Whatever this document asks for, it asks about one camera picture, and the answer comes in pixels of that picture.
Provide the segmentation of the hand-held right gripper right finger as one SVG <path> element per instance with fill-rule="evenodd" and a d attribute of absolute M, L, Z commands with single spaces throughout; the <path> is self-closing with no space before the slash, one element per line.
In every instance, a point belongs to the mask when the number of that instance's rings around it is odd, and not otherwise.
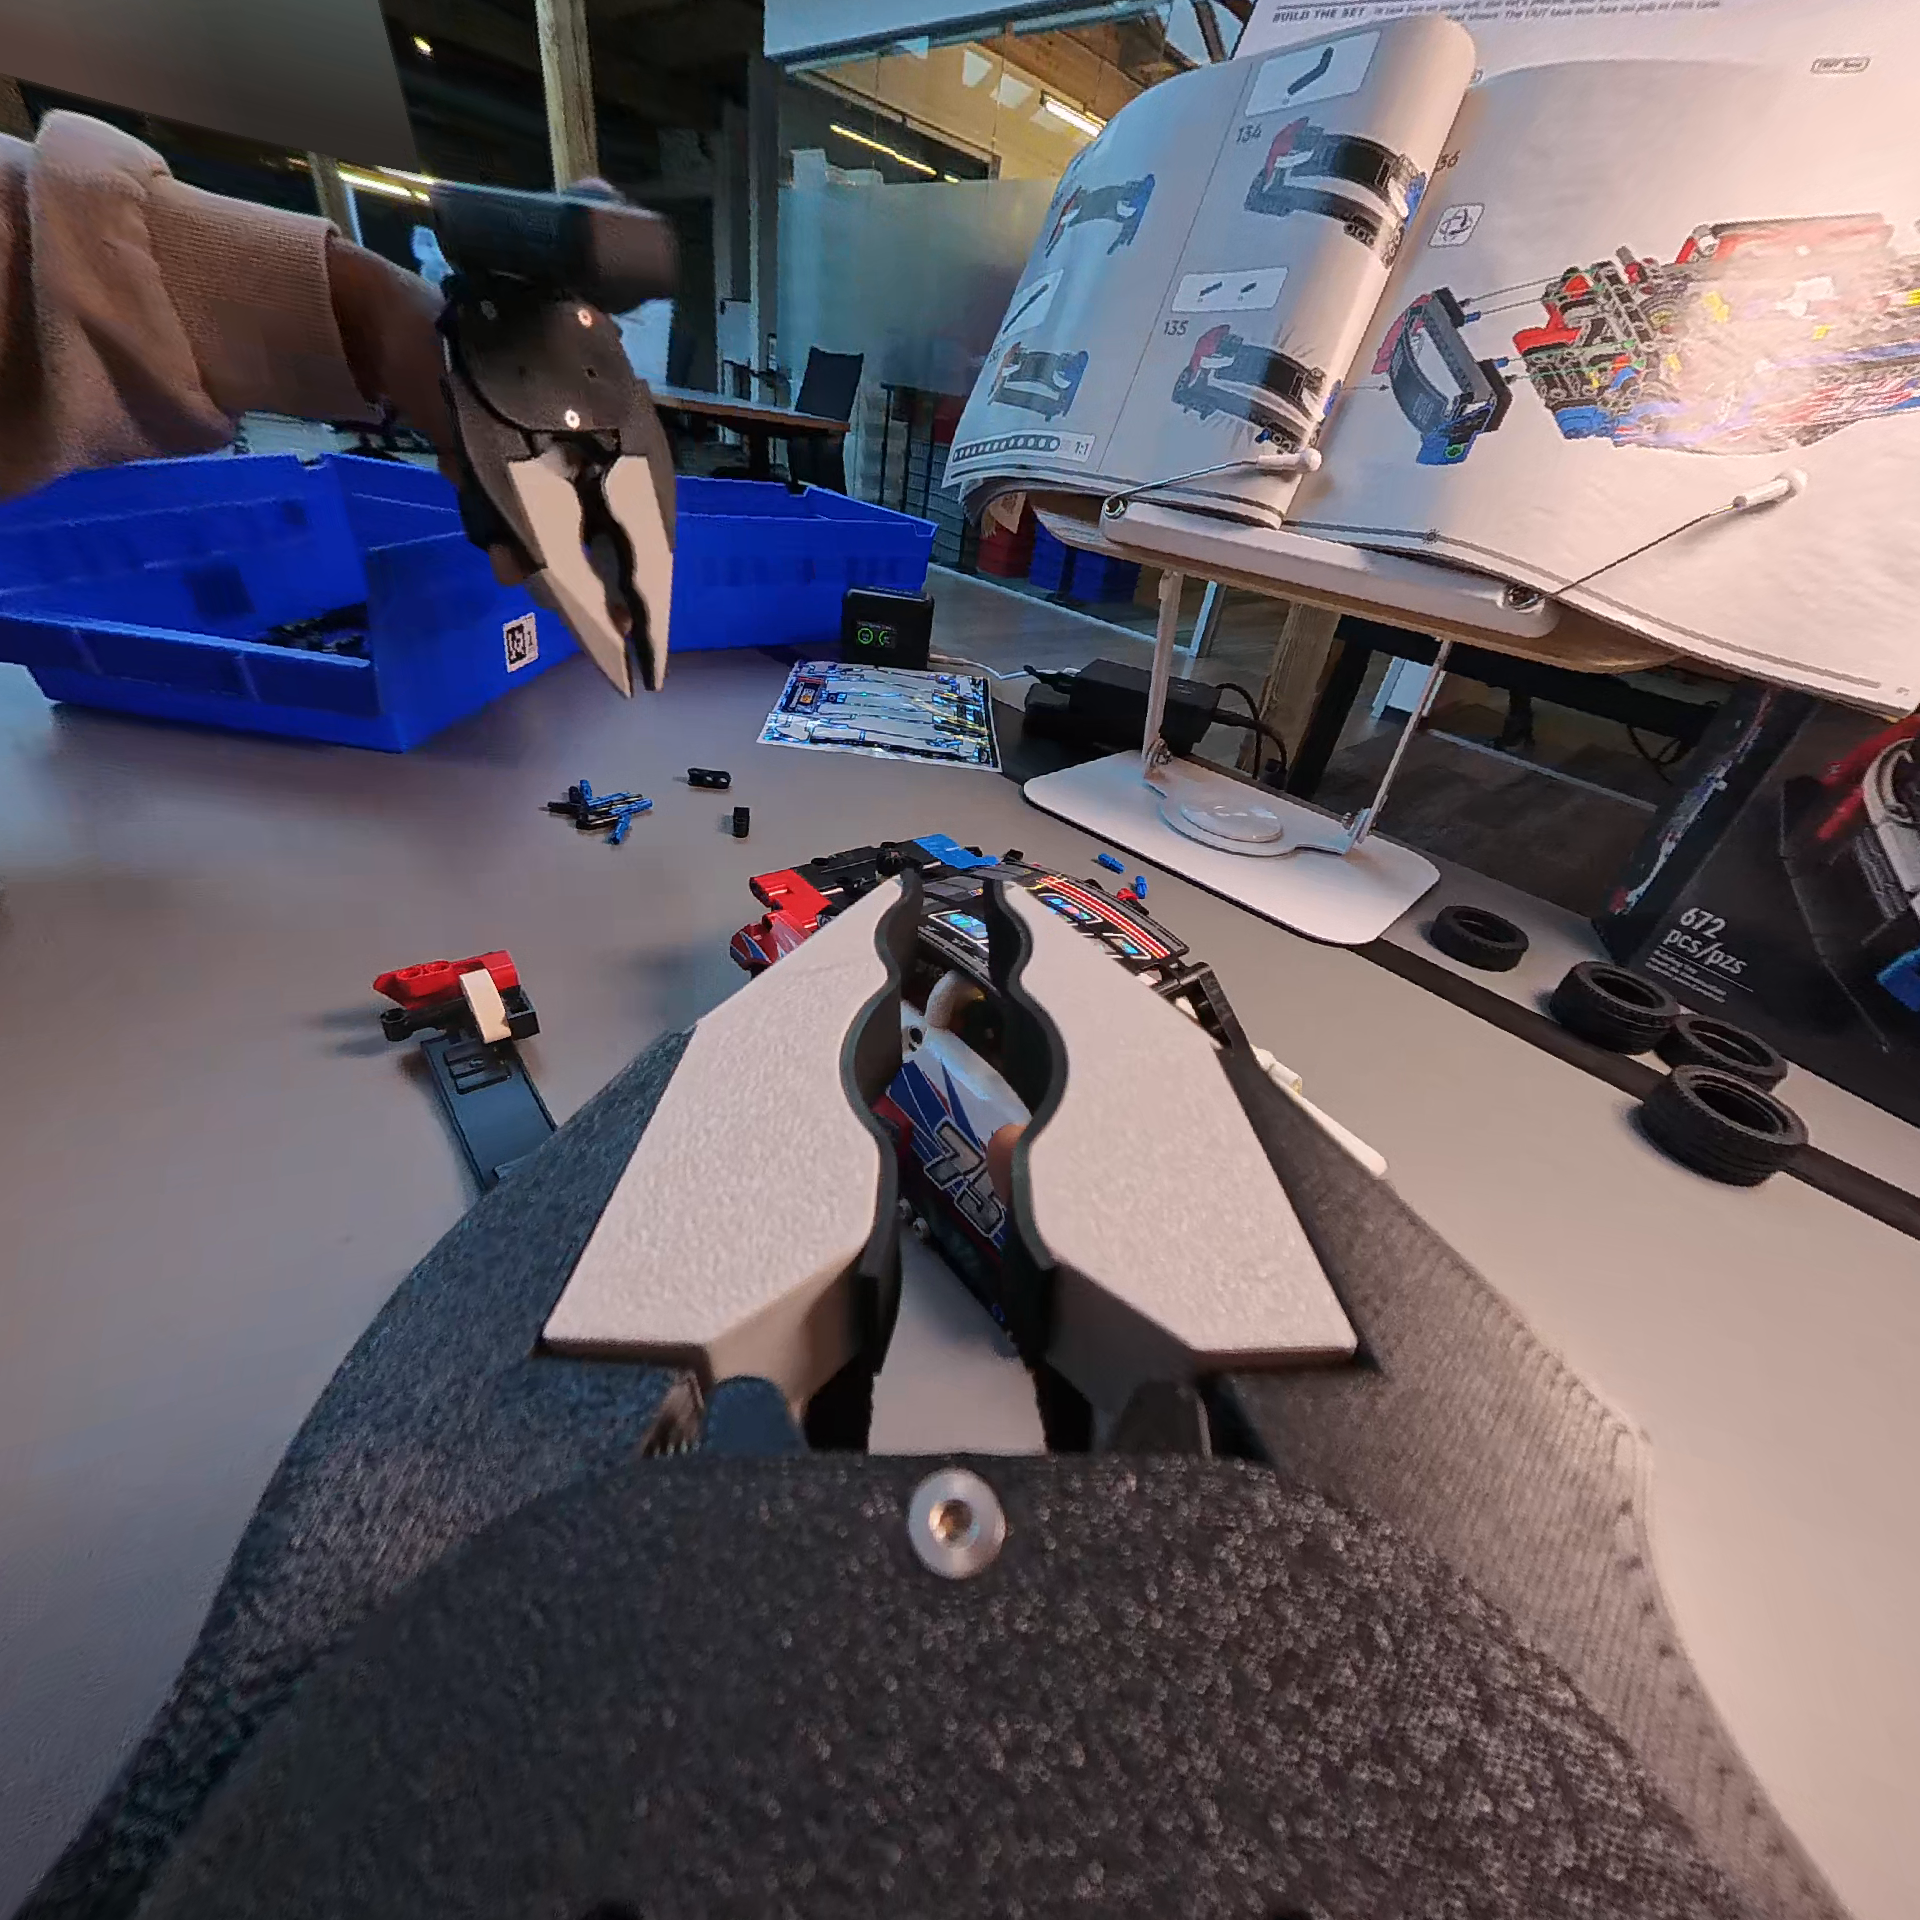
<path fill-rule="evenodd" d="M 1279 1165 L 1300 1105 L 1084 930 L 987 884 L 1001 1074 L 1001 1310 L 1049 1448 L 1092 1450 L 1140 1396 L 1340 1366 L 1360 1332 Z"/>

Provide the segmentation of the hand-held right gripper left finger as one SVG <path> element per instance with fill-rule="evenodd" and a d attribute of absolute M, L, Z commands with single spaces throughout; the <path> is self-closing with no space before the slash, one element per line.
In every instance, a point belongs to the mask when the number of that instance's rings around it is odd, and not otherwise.
<path fill-rule="evenodd" d="M 546 1352 L 779 1390 L 865 1450 L 902 1300 L 897 1144 L 921 879 L 883 879 L 690 1030 L 545 1321 Z"/>

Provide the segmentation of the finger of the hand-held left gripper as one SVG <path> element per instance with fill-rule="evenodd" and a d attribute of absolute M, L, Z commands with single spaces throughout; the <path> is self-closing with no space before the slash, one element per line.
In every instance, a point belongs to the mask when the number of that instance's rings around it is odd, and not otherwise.
<path fill-rule="evenodd" d="M 633 697 L 633 607 L 622 548 L 585 496 L 577 447 L 542 447 L 511 463 L 513 496 L 531 534 L 527 585 L 577 639 L 614 689 Z"/>
<path fill-rule="evenodd" d="M 601 473 L 601 492 L 615 552 L 608 601 L 622 607 L 631 670 L 650 693 L 659 693 L 670 650 L 676 473 L 650 391 L 631 394 Z"/>

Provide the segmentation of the black curved lego bumper assembly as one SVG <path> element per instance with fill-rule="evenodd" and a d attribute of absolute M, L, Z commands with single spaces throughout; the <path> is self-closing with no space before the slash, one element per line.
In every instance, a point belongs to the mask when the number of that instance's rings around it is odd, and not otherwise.
<path fill-rule="evenodd" d="M 388 969 L 387 1042 L 422 1039 L 439 1104 L 481 1192 L 489 1192 L 559 1129 L 522 1057 L 540 1032 L 538 1008 L 504 948 Z"/>

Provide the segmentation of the lego race car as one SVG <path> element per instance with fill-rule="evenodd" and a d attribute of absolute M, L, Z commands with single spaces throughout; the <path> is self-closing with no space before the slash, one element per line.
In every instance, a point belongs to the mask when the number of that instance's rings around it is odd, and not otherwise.
<path fill-rule="evenodd" d="M 897 1146 L 902 1217 L 984 1304 L 1001 1332 L 1009 1214 L 990 1174 L 990 1137 L 1024 1124 L 1027 1101 L 1003 1069 L 1003 1010 L 992 984 L 982 917 L 987 879 L 1033 896 L 1224 1044 L 1240 1034 L 1209 965 L 1145 905 L 1127 905 L 1097 878 L 1075 878 L 1011 847 L 987 856 L 947 833 L 923 833 L 819 854 L 753 878 L 760 917 L 730 943 L 748 975 L 800 948 L 881 879 L 921 878 L 918 957 L 903 975 L 903 1065 L 878 1104 Z"/>

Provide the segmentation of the lego instruction booklet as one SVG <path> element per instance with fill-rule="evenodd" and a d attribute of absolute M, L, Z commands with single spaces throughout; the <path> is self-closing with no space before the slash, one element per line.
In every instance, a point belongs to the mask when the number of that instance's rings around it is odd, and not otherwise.
<path fill-rule="evenodd" d="M 1265 5 L 1070 161 L 947 465 L 1915 706 L 1915 5 Z"/>

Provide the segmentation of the heap of small lego pins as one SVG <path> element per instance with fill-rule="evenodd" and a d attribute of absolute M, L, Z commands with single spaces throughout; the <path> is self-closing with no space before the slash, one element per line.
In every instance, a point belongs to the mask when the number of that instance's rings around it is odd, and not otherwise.
<path fill-rule="evenodd" d="M 577 832 L 598 832 L 614 847 L 619 847 L 633 822 L 651 809 L 654 800 L 638 790 L 600 790 L 585 780 L 545 805 L 548 816 L 568 821 Z"/>

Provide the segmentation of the black lego set box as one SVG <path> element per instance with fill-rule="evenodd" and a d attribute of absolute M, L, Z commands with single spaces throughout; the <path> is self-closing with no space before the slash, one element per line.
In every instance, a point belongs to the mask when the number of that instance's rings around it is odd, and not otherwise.
<path fill-rule="evenodd" d="M 1777 687 L 1712 718 L 1594 926 L 1690 1010 L 1918 1122 L 1918 719 Z"/>

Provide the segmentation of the person's left hand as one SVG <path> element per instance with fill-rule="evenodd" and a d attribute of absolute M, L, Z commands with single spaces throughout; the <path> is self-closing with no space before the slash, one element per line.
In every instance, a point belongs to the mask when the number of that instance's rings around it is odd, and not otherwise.
<path fill-rule="evenodd" d="M 327 289 L 361 397 L 428 438 L 450 471 L 458 438 L 443 392 L 442 294 L 337 233 L 327 240 Z"/>

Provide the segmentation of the background office table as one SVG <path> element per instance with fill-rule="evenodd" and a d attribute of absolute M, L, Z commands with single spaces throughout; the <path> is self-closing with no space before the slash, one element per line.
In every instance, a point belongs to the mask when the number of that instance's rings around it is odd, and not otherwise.
<path fill-rule="evenodd" d="M 778 441 L 825 444 L 831 454 L 839 461 L 847 458 L 849 421 L 657 381 L 648 391 L 664 421 L 674 425 L 719 425 L 737 432 L 748 447 L 748 478 L 755 482 L 776 478 L 774 445 Z"/>

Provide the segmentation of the blue plastic bin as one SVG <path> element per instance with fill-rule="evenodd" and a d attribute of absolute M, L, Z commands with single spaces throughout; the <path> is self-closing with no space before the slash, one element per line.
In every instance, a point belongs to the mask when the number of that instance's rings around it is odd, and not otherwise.
<path fill-rule="evenodd" d="M 833 649 L 852 586 L 921 592 L 928 519 L 825 488 L 681 473 L 670 653 Z"/>
<path fill-rule="evenodd" d="M 3 658 L 54 704 L 410 752 L 577 650 L 416 463 L 162 458 L 3 509 Z"/>

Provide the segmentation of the black office chair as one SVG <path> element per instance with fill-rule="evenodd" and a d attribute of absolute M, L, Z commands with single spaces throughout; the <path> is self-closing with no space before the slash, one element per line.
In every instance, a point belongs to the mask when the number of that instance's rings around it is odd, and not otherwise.
<path fill-rule="evenodd" d="M 836 422 L 836 432 L 786 436 L 786 471 L 795 485 L 849 492 L 849 432 L 865 369 L 862 352 L 831 352 L 815 344 L 795 394 L 795 413 Z"/>

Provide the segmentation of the small black charger box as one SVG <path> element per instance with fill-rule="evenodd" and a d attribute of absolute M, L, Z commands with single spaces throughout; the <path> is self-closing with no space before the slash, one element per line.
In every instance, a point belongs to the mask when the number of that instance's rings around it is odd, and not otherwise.
<path fill-rule="evenodd" d="M 847 586 L 836 658 L 847 665 L 928 670 L 935 601 L 928 592 Z"/>

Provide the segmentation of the holographic sticker sheet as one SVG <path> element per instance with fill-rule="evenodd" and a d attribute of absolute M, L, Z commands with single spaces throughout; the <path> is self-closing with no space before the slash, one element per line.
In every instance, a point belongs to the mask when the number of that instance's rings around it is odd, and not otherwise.
<path fill-rule="evenodd" d="M 990 678 L 943 668 L 795 662 L 760 744 L 1001 770 Z"/>

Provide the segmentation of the black power adapter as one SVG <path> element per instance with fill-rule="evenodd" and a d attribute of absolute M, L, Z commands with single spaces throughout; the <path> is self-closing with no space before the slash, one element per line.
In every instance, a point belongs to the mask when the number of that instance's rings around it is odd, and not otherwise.
<path fill-rule="evenodd" d="M 1072 746 L 1136 752 L 1145 743 L 1150 672 L 1097 658 L 1078 670 L 1027 668 L 1024 735 Z M 1220 687 L 1168 678 L 1159 737 L 1168 754 L 1191 754 L 1219 719 Z"/>

